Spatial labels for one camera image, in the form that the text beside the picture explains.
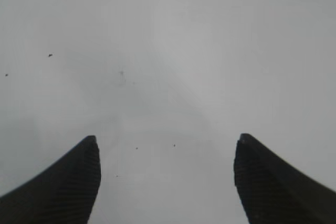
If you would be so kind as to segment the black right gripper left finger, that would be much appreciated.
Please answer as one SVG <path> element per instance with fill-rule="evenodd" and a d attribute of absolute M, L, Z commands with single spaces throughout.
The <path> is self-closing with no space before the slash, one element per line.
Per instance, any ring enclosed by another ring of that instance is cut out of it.
<path fill-rule="evenodd" d="M 89 135 L 43 172 L 1 196 L 1 223 L 88 223 L 101 184 Z"/>

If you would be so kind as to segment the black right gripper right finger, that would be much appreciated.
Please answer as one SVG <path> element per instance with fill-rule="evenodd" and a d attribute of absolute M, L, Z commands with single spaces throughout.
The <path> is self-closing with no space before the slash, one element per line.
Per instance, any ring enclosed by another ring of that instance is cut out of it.
<path fill-rule="evenodd" d="M 335 191 L 248 133 L 237 141 L 234 183 L 249 223 L 335 223 Z"/>

